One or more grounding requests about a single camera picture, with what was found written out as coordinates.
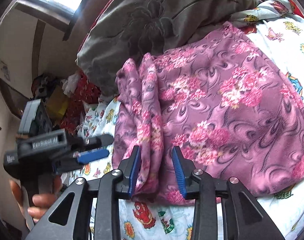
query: bed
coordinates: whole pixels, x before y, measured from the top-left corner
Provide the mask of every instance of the bed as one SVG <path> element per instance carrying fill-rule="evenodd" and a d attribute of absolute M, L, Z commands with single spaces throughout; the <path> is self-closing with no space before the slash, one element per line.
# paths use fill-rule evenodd
<path fill-rule="evenodd" d="M 108 9 L 109 5 L 113 1 L 114 0 L 110 0 L 110 2 L 105 6 L 104 10 L 94 22 L 93 27 L 97 25 L 97 21 L 101 17 L 104 17 L 104 12 Z M 293 33 L 298 35 L 298 32 L 299 34 L 304 32 L 304 13 L 302 14 L 301 10 L 296 3 L 293 2 L 293 0 L 290 0 L 289 2 L 288 0 L 261 1 L 264 2 L 258 5 L 255 10 L 245 10 L 243 12 L 232 14 L 230 21 L 236 27 L 243 30 L 244 33 L 270 59 L 273 60 L 284 75 L 286 75 L 286 77 L 290 80 L 300 96 L 304 98 L 304 71 L 300 71 L 296 67 L 297 57 L 289 58 L 281 56 L 293 53 L 293 43 L 299 43 L 299 45 L 304 44 L 304 40 L 298 40 L 296 39 L 296 36 L 293 37 L 292 35 Z M 288 31 L 290 31 L 288 35 L 290 35 L 292 39 L 287 41 L 287 43 L 283 42 L 284 44 L 282 49 L 284 49 L 284 51 L 280 53 L 281 42 L 287 40 L 285 39 L 287 34 L 282 34 L 279 32 L 280 28 L 284 29 L 285 21 L 288 22 L 288 26 L 286 26 L 286 28 Z M 188 42 L 194 42 L 195 40 L 201 39 L 215 28 L 217 28 L 216 24 L 212 24 L 212 26 L 207 26 L 206 28 L 198 28 L 197 32 L 190 37 Z M 95 36 L 94 31 L 91 30 L 89 35 Z M 91 40 L 88 39 L 88 37 L 84 39 L 85 46 L 84 44 L 81 45 L 81 52 L 78 56 L 78 63 L 85 72 L 86 68 L 82 67 L 82 62 L 84 59 L 82 53 L 84 53 L 84 50 L 89 49 L 87 47 L 88 44 L 94 46 L 93 43 L 90 43 L 89 41 Z M 102 102 L 99 103 L 97 107 L 93 107 L 87 112 L 84 125 L 78 132 L 79 136 L 86 137 L 100 134 L 102 132 L 109 132 L 112 134 L 115 132 L 116 119 L 119 111 L 119 102 L 117 102 L 116 97 L 114 97 L 110 104 L 107 103 L 110 101 L 110 99 L 102 97 L 101 100 Z M 111 161 L 113 152 L 112 147 L 109 150 L 110 156 L 105 160 L 99 160 L 97 163 L 91 163 L 90 166 L 85 167 L 81 171 L 73 172 L 71 181 L 79 176 L 86 177 L 87 179 L 99 178 L 109 170 L 113 169 Z M 287 240 L 304 239 L 304 180 L 273 195 L 261 197 L 258 199 L 258 201 L 263 208 L 265 208 Z M 153 227 L 153 234 L 150 233 L 144 235 L 144 233 L 137 229 L 140 226 L 140 223 L 135 219 L 133 220 L 128 218 L 128 215 L 126 215 L 132 213 L 133 207 L 131 204 L 120 201 L 120 224 L 121 228 L 124 228 L 121 234 L 124 239 L 128 239 L 129 237 L 132 239 L 135 239 L 136 237 L 156 237 L 156 232 L 163 231 L 165 232 L 165 236 L 167 236 L 169 239 L 172 237 L 176 237 L 175 239 L 177 239 L 177 237 L 189 239 L 192 230 L 191 224 L 193 221 L 193 207 L 155 207 L 153 205 L 148 205 L 148 207 L 152 213 L 152 216 L 159 218 L 159 220 L 156 221 L 156 225 Z M 222 211 L 220 204 L 218 204 L 218 226 L 219 239 L 223 239 Z"/>

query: black plastic part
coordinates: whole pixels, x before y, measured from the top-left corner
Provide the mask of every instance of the black plastic part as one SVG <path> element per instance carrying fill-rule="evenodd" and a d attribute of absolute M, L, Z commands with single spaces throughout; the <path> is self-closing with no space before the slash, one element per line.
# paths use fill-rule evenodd
<path fill-rule="evenodd" d="M 87 187 L 85 179 L 81 185 L 74 181 L 36 223 L 26 240 L 87 239 L 93 201 Z"/>
<path fill-rule="evenodd" d="M 272 219 L 239 181 L 227 181 L 228 198 L 222 198 L 224 240 L 284 240 Z"/>
<path fill-rule="evenodd" d="M 49 133 L 52 131 L 52 122 L 48 117 L 45 107 L 40 99 L 27 102 L 18 133 L 26 134 L 30 137 Z"/>
<path fill-rule="evenodd" d="M 218 219 L 216 211 L 215 185 L 210 174 L 192 174 L 199 183 L 199 194 L 195 200 L 193 234 L 191 240 L 217 240 Z"/>
<path fill-rule="evenodd" d="M 135 145 L 133 147 L 130 158 L 122 160 L 119 164 L 118 169 L 123 171 L 123 181 L 116 185 L 115 191 L 118 193 L 120 199 L 130 199 L 132 194 L 130 191 L 130 184 L 133 183 L 132 179 L 137 180 L 137 173 L 141 167 L 141 150 Z M 136 178 L 131 178 L 131 175 L 135 173 Z"/>
<path fill-rule="evenodd" d="M 102 134 L 100 136 L 88 137 L 83 139 L 84 148 L 82 151 L 88 151 L 92 149 L 101 148 L 104 146 L 108 146 L 112 144 L 114 141 L 114 137 L 110 134 Z"/>
<path fill-rule="evenodd" d="M 18 161 L 17 151 L 6 151 L 3 159 L 4 170 L 15 179 L 20 178 L 20 163 Z"/>
<path fill-rule="evenodd" d="M 57 152 L 66 153 L 71 149 L 64 129 L 38 135 L 22 140 L 17 145 L 18 159 L 33 159 L 41 162 L 44 159 L 54 158 Z"/>
<path fill-rule="evenodd" d="M 53 161 L 53 169 L 55 174 L 62 174 L 69 171 L 79 170 L 83 168 L 82 163 L 77 162 L 77 158 L 62 158 Z"/>
<path fill-rule="evenodd" d="M 115 185 L 122 180 L 123 173 L 113 176 L 113 171 L 105 174 L 97 194 L 94 240 L 121 240 L 119 225 L 119 200 Z"/>

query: red patterned cloth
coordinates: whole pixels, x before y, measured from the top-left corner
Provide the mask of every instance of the red patterned cloth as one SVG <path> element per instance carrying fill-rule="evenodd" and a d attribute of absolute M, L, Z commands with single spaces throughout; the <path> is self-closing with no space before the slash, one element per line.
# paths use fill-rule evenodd
<path fill-rule="evenodd" d="M 289 2 L 294 7 L 293 14 L 299 15 L 304 19 L 304 16 L 303 16 L 302 12 L 300 11 L 299 7 L 296 5 L 296 3 L 293 0 L 289 0 Z"/>
<path fill-rule="evenodd" d="M 79 125 L 81 113 L 84 113 L 82 101 L 88 104 L 97 104 L 101 95 L 100 89 L 89 82 L 83 71 L 80 70 L 79 74 L 81 78 L 60 123 L 60 128 L 67 130 L 72 135 L 75 134 L 76 127 Z"/>

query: gray blanket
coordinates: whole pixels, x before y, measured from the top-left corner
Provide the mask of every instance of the gray blanket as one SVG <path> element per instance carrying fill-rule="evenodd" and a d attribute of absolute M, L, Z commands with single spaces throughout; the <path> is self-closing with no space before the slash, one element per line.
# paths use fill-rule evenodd
<path fill-rule="evenodd" d="M 186 44 L 198 28 L 225 21 L 260 0 L 113 0 L 90 31 L 77 65 L 102 94 L 118 93 L 116 73 L 124 62 Z"/>

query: yellow cartoon character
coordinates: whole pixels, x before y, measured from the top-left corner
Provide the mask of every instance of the yellow cartoon character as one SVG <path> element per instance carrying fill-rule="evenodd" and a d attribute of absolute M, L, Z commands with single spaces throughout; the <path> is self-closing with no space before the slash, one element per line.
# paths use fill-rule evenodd
<path fill-rule="evenodd" d="M 117 99 L 119 98 L 119 96 L 116 96 L 113 98 L 113 103 L 117 103 Z"/>
<path fill-rule="evenodd" d="M 110 172 L 111 168 L 112 168 L 112 165 L 110 162 L 108 162 L 103 173 L 106 174 L 106 173 Z"/>
<path fill-rule="evenodd" d="M 259 18 L 254 15 L 247 15 L 246 18 L 243 20 L 244 22 L 256 22 Z"/>
<path fill-rule="evenodd" d="M 298 28 L 297 26 L 294 25 L 293 22 L 284 22 L 285 26 L 286 26 L 286 30 L 291 30 L 296 34 L 300 34 L 300 32 L 302 31 L 300 28 Z"/>
<path fill-rule="evenodd" d="M 107 120 L 106 123 L 109 123 L 109 122 L 112 121 L 113 115 L 114 115 L 114 109 L 111 109 L 111 110 L 109 111 L 109 114 L 106 116 L 106 120 Z"/>
<path fill-rule="evenodd" d="M 187 240 L 191 240 L 192 238 L 192 225 L 187 228 Z"/>

